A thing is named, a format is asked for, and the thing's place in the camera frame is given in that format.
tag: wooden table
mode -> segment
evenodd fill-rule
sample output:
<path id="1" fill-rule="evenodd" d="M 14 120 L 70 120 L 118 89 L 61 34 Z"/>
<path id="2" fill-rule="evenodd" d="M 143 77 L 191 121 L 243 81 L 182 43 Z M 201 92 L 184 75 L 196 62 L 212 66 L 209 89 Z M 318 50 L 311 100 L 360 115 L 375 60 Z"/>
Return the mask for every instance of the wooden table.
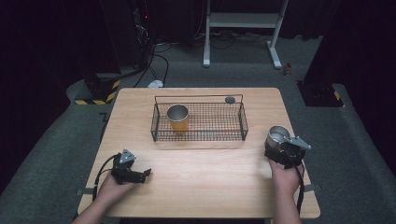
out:
<path id="1" fill-rule="evenodd" d="M 153 141 L 150 128 L 155 96 L 211 94 L 243 94 L 246 141 Z M 275 125 L 286 127 L 294 136 L 275 88 L 122 89 L 86 187 L 93 187 L 108 158 L 127 148 L 137 157 L 132 170 L 151 168 L 152 173 L 145 184 L 114 206 L 108 217 L 271 217 L 271 169 L 263 155 L 266 135 Z M 310 184 L 307 173 L 304 182 Z M 78 212 L 91 202 L 91 194 L 84 194 Z M 307 192 L 301 217 L 319 214 L 315 193 Z"/>

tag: white shelf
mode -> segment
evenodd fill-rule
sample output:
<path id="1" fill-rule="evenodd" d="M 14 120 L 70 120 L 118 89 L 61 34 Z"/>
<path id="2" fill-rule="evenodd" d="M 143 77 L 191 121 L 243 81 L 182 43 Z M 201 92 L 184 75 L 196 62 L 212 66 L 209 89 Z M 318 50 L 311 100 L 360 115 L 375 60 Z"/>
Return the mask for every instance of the white shelf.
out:
<path id="1" fill-rule="evenodd" d="M 278 13 L 216 13 L 210 14 L 210 27 L 276 28 Z"/>
<path id="2" fill-rule="evenodd" d="M 279 13 L 226 13 L 211 12 L 210 0 L 207 0 L 204 67 L 210 66 L 210 27 L 248 27 L 274 29 L 271 41 L 267 42 L 268 50 L 276 69 L 282 68 L 282 63 L 277 56 L 275 44 L 285 16 L 289 0 L 283 0 Z"/>

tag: paper cup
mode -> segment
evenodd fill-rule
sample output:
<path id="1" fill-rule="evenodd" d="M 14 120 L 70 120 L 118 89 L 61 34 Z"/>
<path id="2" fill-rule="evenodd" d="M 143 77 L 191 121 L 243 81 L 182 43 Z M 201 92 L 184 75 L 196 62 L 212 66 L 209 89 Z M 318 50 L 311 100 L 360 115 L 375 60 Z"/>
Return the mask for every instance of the paper cup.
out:
<path id="1" fill-rule="evenodd" d="M 270 147 L 280 148 L 280 144 L 286 142 L 285 137 L 290 137 L 289 130 L 282 126 L 273 126 L 265 140 Z"/>
<path id="2" fill-rule="evenodd" d="M 175 134 L 187 131 L 189 123 L 189 109 L 184 105 L 171 105 L 166 112 Z"/>

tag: human arm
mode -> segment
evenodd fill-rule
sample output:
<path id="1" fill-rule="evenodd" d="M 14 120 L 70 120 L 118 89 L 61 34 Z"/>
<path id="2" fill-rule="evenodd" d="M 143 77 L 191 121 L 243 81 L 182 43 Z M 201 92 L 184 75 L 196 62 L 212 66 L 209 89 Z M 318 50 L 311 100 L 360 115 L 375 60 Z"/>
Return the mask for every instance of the human arm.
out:
<path id="1" fill-rule="evenodd" d="M 108 174 L 105 178 L 96 199 L 73 221 L 73 224 L 96 224 L 101 223 L 107 210 L 117 203 L 132 189 L 135 183 L 120 185 L 114 176 Z"/>
<path id="2" fill-rule="evenodd" d="M 294 201 L 294 193 L 299 187 L 299 176 L 295 169 L 282 169 L 275 161 L 269 160 L 272 170 L 272 178 L 275 191 L 275 224 L 299 224 L 302 223 Z"/>

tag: wire basket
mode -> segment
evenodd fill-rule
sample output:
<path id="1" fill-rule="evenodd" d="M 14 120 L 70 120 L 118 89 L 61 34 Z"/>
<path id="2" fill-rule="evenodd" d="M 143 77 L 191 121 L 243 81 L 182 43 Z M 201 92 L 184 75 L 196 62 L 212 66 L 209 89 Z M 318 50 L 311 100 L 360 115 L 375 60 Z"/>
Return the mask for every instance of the wire basket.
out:
<path id="1" fill-rule="evenodd" d="M 151 134 L 156 141 L 245 141 L 243 95 L 155 96 Z M 189 109 L 188 130 L 176 134 L 167 117 L 171 105 Z"/>

